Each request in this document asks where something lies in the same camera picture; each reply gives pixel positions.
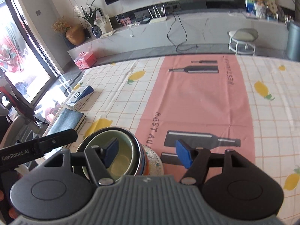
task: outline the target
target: wooden pot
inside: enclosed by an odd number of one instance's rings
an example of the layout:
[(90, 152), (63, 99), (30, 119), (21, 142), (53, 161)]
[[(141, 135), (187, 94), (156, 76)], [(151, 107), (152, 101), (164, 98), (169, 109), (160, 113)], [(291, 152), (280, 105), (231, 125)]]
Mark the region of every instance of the wooden pot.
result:
[(83, 27), (81, 25), (74, 25), (66, 32), (67, 39), (76, 46), (82, 44), (86, 37), (84, 35)]

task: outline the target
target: trash can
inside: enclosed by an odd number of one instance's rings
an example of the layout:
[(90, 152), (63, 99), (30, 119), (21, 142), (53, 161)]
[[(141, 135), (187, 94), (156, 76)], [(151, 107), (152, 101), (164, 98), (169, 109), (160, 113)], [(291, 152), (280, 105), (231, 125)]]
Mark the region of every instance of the trash can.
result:
[(300, 62), (300, 23), (291, 22), (289, 25), (286, 55), (290, 60)]

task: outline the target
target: stool cushion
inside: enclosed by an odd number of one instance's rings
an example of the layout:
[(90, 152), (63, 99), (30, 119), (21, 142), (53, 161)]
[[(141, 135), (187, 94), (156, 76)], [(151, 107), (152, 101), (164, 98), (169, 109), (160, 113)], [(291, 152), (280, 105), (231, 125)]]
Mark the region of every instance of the stool cushion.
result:
[(258, 38), (257, 30), (251, 28), (239, 29), (237, 31), (230, 31), (228, 34), (233, 39), (244, 41), (244, 42), (252, 42)]

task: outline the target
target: white stool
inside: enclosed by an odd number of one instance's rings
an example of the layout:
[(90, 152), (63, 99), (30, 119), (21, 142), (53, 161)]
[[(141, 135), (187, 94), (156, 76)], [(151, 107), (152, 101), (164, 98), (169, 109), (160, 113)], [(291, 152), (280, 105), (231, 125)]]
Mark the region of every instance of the white stool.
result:
[[(244, 28), (237, 31), (228, 32), (229, 35), (229, 50), (235, 52), (235, 54), (240, 55), (254, 55), (255, 54), (255, 44), (252, 44), (258, 38), (258, 32), (256, 29)], [(236, 42), (235, 48), (231, 46), (232, 41)], [(250, 52), (238, 51), (239, 44), (245, 45), (245, 50), (249, 49), (249, 46), (253, 48)]]

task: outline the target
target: lemon print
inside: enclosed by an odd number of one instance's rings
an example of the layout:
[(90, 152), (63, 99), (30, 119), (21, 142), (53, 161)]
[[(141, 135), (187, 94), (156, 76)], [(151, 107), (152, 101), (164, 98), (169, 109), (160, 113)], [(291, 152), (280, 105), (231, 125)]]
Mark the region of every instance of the lemon print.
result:
[(262, 82), (257, 81), (254, 84), (254, 88), (256, 89), (256, 92), (258, 94), (260, 94), (263, 98), (268, 99), (270, 101), (275, 99), (275, 98), (272, 98), (272, 94), (269, 93), (268, 87), (266, 87)]
[(285, 71), (285, 66), (284, 66), (284, 65), (280, 65), (280, 66), (278, 67), (278, 69), (279, 69), (280, 71)]
[(128, 77), (127, 84), (131, 85), (131, 83), (133, 83), (135, 80), (138, 80), (141, 77), (143, 77), (145, 73), (146, 73), (146, 71), (138, 71), (138, 72), (135, 72), (135, 73), (131, 74)]
[(82, 86), (83, 82), (80, 82), (79, 84), (77, 84), (74, 88), (73, 91), (79, 89), (80, 86)]
[(284, 184), (284, 189), (285, 190), (293, 190), (296, 188), (297, 184), (299, 183), (299, 179), (300, 179), (300, 167), (297, 165), (297, 168), (294, 169), (293, 174), (289, 175), (286, 180), (285, 180), (285, 184)]
[(85, 132), (84, 139), (99, 129), (110, 127), (112, 123), (112, 120), (107, 120), (106, 118), (98, 119), (97, 121), (93, 122), (89, 129)]

